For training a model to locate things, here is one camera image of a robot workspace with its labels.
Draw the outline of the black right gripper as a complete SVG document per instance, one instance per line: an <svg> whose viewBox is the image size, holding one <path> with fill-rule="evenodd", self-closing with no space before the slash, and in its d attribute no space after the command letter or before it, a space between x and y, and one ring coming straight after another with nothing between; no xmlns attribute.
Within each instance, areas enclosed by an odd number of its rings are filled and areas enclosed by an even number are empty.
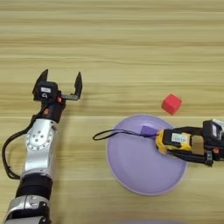
<svg viewBox="0 0 224 224"><path fill-rule="evenodd" d="M201 136L202 128L199 127L178 127L173 129L174 132L187 133L193 136ZM212 139L211 137L204 139L205 156L196 154L185 154L173 151L171 154L177 158L187 162L204 164L212 166L214 161L224 161L224 139Z"/></svg>

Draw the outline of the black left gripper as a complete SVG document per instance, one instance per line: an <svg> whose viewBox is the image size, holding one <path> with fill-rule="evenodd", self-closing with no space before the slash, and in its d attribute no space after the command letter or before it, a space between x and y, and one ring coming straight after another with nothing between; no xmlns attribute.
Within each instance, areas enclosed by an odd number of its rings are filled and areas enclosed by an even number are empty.
<svg viewBox="0 0 224 224"><path fill-rule="evenodd" d="M48 70L44 70L38 77L35 83L35 87L41 81L47 81ZM66 107L66 101L78 101L82 92L82 78L81 72L78 72L75 83L74 94L59 94L55 101L46 101L41 103L41 110L38 112L38 118L52 120L56 123L60 122L60 118L64 108Z"/></svg>

